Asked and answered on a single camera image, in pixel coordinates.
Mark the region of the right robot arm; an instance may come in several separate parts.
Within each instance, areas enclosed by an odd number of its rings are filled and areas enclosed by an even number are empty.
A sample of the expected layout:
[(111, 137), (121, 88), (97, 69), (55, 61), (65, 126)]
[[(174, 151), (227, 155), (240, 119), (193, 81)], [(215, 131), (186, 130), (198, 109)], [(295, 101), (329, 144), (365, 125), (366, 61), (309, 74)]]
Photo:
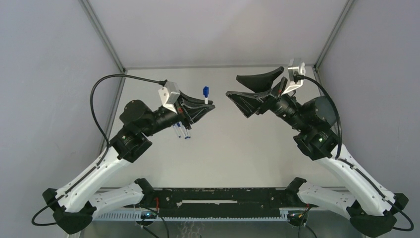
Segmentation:
[(300, 104), (289, 94), (288, 87), (305, 80), (305, 74), (290, 70), (289, 77), (283, 77), (283, 71), (279, 67), (263, 74), (238, 75), (237, 81), (248, 92), (228, 91), (226, 96), (246, 117), (270, 111), (284, 120), (298, 132), (293, 138), (298, 149), (328, 169), (347, 190), (337, 192), (294, 178), (287, 186), (287, 202), (292, 206), (315, 205), (339, 214), (370, 238), (395, 230), (395, 215), (403, 213), (407, 196), (386, 189), (350, 154), (341, 131), (332, 130), (341, 123), (332, 98), (324, 93)]

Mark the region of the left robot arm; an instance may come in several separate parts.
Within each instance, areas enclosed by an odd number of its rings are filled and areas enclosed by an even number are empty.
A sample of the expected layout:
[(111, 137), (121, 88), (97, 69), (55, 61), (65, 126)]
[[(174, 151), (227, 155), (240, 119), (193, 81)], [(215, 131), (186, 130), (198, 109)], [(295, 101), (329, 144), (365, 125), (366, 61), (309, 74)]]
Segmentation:
[(152, 111), (143, 101), (126, 104), (121, 130), (105, 150), (74, 180), (65, 186), (49, 188), (43, 199), (53, 211), (55, 223), (67, 234), (85, 229), (96, 217), (127, 205), (148, 207), (155, 200), (154, 189), (145, 178), (128, 186), (99, 193), (102, 185), (122, 168), (133, 164), (152, 145), (150, 136), (181, 123), (186, 128), (215, 108), (204, 101), (180, 94), (171, 111), (163, 106)]

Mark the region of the blue pen cap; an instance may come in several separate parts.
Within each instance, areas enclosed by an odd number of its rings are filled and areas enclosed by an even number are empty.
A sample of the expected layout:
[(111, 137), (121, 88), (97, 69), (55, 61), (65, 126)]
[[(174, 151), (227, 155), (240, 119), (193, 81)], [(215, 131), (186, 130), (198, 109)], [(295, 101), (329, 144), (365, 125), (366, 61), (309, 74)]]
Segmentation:
[(209, 97), (209, 91), (210, 91), (210, 88), (209, 88), (208, 86), (205, 86), (205, 87), (203, 88), (203, 96), (204, 96), (205, 98), (208, 98), (208, 97)]

